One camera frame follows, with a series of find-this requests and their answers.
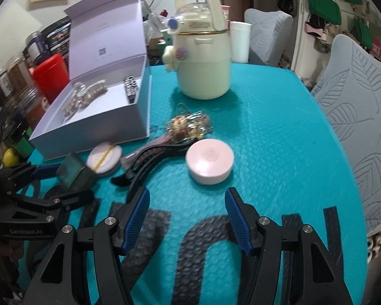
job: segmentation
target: bottle handle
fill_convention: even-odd
[[[220,0],[206,0],[209,5],[210,14],[212,16],[212,27],[216,31],[223,31],[227,28],[224,21],[223,11],[221,9]],[[176,10],[182,8],[186,4],[186,0],[175,0]]]

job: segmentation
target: hand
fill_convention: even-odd
[[[24,256],[24,241],[0,241],[0,255],[9,257],[12,262],[21,259]]]

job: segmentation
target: metal screw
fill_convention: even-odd
[[[106,223],[106,225],[113,225],[116,222],[116,218],[115,217],[108,217],[104,220],[104,222]]]
[[[303,225],[302,230],[303,230],[305,233],[311,233],[311,232],[313,232],[313,228],[312,228],[311,225]]]
[[[67,233],[70,233],[72,231],[72,226],[71,225],[66,225],[66,226],[63,226],[62,227],[62,232],[67,234]]]
[[[267,217],[261,217],[260,219],[258,219],[258,222],[261,224],[261,225],[268,225],[270,220],[269,218]]]

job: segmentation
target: pink compact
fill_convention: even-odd
[[[229,176],[234,154],[223,141],[204,139],[188,149],[185,159],[189,173],[197,183],[215,185]]]

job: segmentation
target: box lid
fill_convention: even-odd
[[[72,22],[69,36],[71,80],[147,53],[141,0],[82,0],[65,12]]]

